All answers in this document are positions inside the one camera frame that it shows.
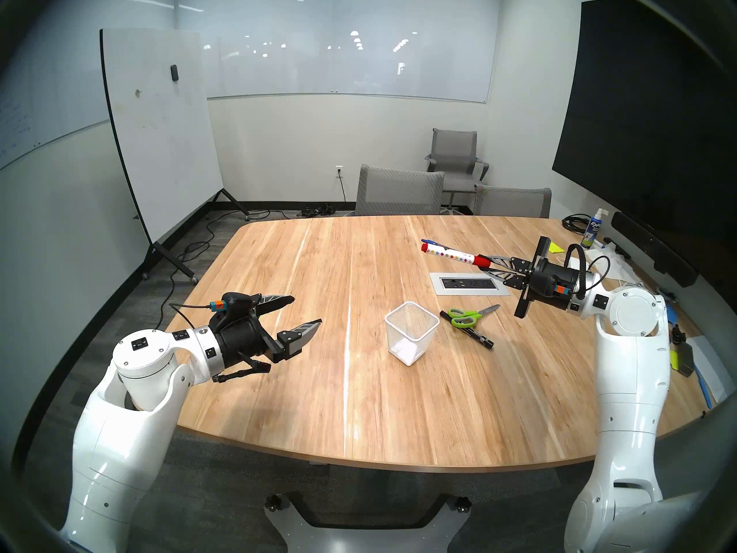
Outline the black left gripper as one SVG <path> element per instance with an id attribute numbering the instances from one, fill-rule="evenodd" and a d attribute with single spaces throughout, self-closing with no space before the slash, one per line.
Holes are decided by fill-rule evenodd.
<path id="1" fill-rule="evenodd" d="M 300 354 L 317 333 L 322 319 L 277 333 L 277 342 L 259 321 L 259 317 L 281 310 L 294 301 L 291 295 L 264 295 L 254 307 L 256 315 L 244 315 L 238 319 L 231 315 L 213 315 L 210 330 L 217 339 L 224 367 L 229 368 L 257 355 L 266 355 L 272 363 L 279 363 Z"/>

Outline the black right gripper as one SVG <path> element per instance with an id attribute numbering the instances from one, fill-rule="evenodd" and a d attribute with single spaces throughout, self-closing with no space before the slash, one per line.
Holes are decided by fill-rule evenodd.
<path id="1" fill-rule="evenodd" d="M 582 305 L 582 247 L 571 244 L 563 266 L 547 259 L 550 238 L 541 236 L 532 261 L 517 257 L 490 257 L 492 275 L 507 287 L 521 287 L 514 316 L 523 319 L 533 302 L 542 302 L 561 310 Z"/>

